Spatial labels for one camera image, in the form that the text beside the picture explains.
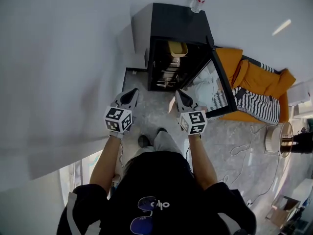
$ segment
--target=orange cushion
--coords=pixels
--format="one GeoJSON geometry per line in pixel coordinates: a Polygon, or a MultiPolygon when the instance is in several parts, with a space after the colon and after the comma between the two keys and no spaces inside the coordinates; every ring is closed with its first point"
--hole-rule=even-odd
{"type": "Polygon", "coordinates": [[[284,93],[280,96],[279,105],[280,105],[279,122],[287,123],[289,121],[289,107],[287,93],[284,93]]]}
{"type": "Polygon", "coordinates": [[[267,88],[272,84],[276,86],[278,80],[279,75],[268,72],[261,67],[249,62],[248,70],[239,86],[247,89],[252,93],[265,95],[267,88]]]}
{"type": "Polygon", "coordinates": [[[277,83],[279,81],[279,75],[275,74],[276,78],[275,81],[273,83],[271,83],[265,90],[264,95],[265,96],[272,96],[272,94],[274,93],[274,91],[277,88],[277,83]]]}
{"type": "Polygon", "coordinates": [[[282,94],[284,94],[295,82],[295,78],[288,69],[284,69],[280,73],[280,78],[275,87],[275,90],[271,93],[271,96],[279,99],[282,94]]]}
{"type": "Polygon", "coordinates": [[[233,75],[243,55],[242,49],[217,48],[216,53],[222,63],[228,78],[229,84],[232,85],[233,75]]]}

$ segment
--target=sleeve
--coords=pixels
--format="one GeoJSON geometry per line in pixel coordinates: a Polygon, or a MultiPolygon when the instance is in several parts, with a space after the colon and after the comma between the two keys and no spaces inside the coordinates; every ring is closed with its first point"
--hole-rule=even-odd
{"type": "Polygon", "coordinates": [[[204,191],[205,202],[215,213],[225,213],[248,234],[256,233],[256,218],[238,190],[230,190],[225,183],[217,183],[204,191]]]}
{"type": "MultiPolygon", "coordinates": [[[[90,224],[101,219],[108,203],[106,191],[99,185],[84,185],[74,189],[77,195],[73,208],[73,219],[81,234],[85,234],[90,224]]],[[[67,221],[65,206],[58,225],[58,234],[72,234],[67,221]]]]}

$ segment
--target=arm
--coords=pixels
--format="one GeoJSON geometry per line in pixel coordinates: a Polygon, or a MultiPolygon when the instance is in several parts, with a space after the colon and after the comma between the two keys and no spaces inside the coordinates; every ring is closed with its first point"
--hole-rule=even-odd
{"type": "Polygon", "coordinates": [[[109,194],[121,139],[111,136],[90,177],[90,184],[100,185],[109,194]]]}
{"type": "Polygon", "coordinates": [[[206,190],[217,183],[216,172],[205,152],[200,136],[190,135],[188,138],[195,178],[198,184],[206,190]]]}

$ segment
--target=black t-shirt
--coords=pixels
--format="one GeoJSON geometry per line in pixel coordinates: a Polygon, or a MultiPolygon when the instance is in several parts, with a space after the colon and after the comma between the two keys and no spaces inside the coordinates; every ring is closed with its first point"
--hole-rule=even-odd
{"type": "MultiPolygon", "coordinates": [[[[82,235],[99,219],[101,235],[223,235],[229,232],[219,212],[230,217],[243,215],[237,220],[242,225],[247,222],[245,213],[251,215],[242,198],[226,184],[200,188],[187,160],[179,153],[143,153],[131,160],[126,171],[110,200],[98,185],[79,186],[73,191],[77,194],[73,219],[82,235]]],[[[253,224],[246,229],[253,230],[253,224]]],[[[71,234],[67,208],[57,234],[71,234]]]]}

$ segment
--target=black and white striped fabric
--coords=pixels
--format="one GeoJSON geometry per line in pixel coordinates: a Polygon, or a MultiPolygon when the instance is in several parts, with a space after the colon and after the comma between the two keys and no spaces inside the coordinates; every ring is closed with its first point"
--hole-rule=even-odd
{"type": "Polygon", "coordinates": [[[265,64],[263,64],[263,63],[261,63],[260,67],[261,67],[262,69],[266,70],[266,71],[271,72],[271,73],[276,73],[275,70],[274,70],[272,67],[267,66],[267,65],[265,65],[265,64]]]}
{"type": "MultiPolygon", "coordinates": [[[[271,73],[278,73],[272,67],[269,67],[261,63],[261,68],[271,73]]],[[[248,113],[256,119],[269,123],[278,124],[280,114],[280,104],[278,99],[272,96],[258,95],[245,90],[241,87],[236,87],[232,90],[235,97],[235,102],[239,111],[248,113]]],[[[224,91],[218,91],[213,98],[214,105],[209,107],[209,111],[219,109],[227,106],[227,100],[224,91]]],[[[208,120],[214,120],[223,116],[210,118],[208,120]]]]}
{"type": "MultiPolygon", "coordinates": [[[[236,87],[234,88],[234,96],[243,88],[236,87]]],[[[278,124],[280,105],[279,101],[272,96],[264,96],[252,93],[248,90],[245,90],[245,93],[238,99],[235,96],[235,102],[239,111],[248,113],[249,115],[255,117],[256,119],[269,123],[269,124],[278,124]]]]}

